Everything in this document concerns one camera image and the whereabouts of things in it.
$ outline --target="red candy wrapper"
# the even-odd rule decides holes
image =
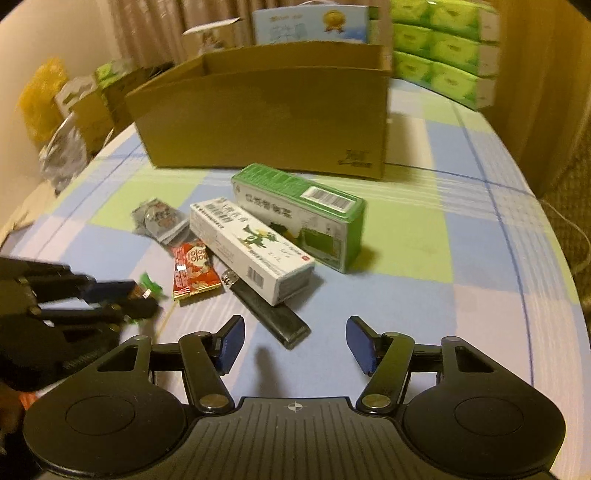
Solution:
[[[197,293],[213,290],[222,285],[212,267],[205,244],[201,240],[173,248],[173,299],[186,299]]]

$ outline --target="plaid tablecloth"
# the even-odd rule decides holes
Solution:
[[[569,269],[544,212],[513,159],[479,113],[402,81],[392,83],[383,181],[313,176],[363,197],[363,253],[343,275],[324,265],[309,291],[288,301],[312,334],[285,350],[227,291],[191,306],[164,302],[154,323],[130,326],[157,342],[216,331],[232,314],[246,342],[224,378],[241,396],[355,400],[367,382],[345,343],[359,315],[377,332],[419,343],[459,335],[550,397],[567,435],[553,472],[591,476],[591,353]],[[170,294],[173,260],[131,233],[129,216],[158,197],[187,212],[193,202],[232,198],[230,170],[155,169],[128,128],[51,205],[13,250],[68,263],[100,280],[146,271]],[[220,263],[216,267],[221,272]],[[178,375],[158,382],[184,398]],[[433,385],[415,375],[410,395]]]

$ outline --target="barcode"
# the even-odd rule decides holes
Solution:
[[[213,203],[208,203],[205,206],[205,208],[212,212],[217,218],[219,218],[224,223],[232,221],[232,219],[228,215],[226,215],[221,208],[218,208]]]
[[[257,287],[262,288],[265,279],[261,275],[259,275],[256,270],[254,270],[252,267],[248,267],[247,275],[248,278],[250,278],[254,283],[256,283]]]
[[[310,187],[301,194],[301,198],[311,200],[326,207],[330,207],[338,212],[347,213],[347,210],[355,203],[353,200],[346,199],[336,193],[330,193],[318,187]]]

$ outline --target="yellow plastic bag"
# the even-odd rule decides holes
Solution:
[[[37,147],[49,142],[64,121],[53,98],[67,81],[62,61],[49,59],[37,69],[18,98],[28,136]]]

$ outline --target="brown curtain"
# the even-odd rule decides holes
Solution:
[[[155,66],[185,59],[181,35],[196,25],[241,17],[252,35],[252,12],[263,8],[288,7],[304,0],[110,0],[113,23],[121,54],[140,66]],[[389,0],[343,0],[347,5],[380,8],[381,43],[392,44]]]

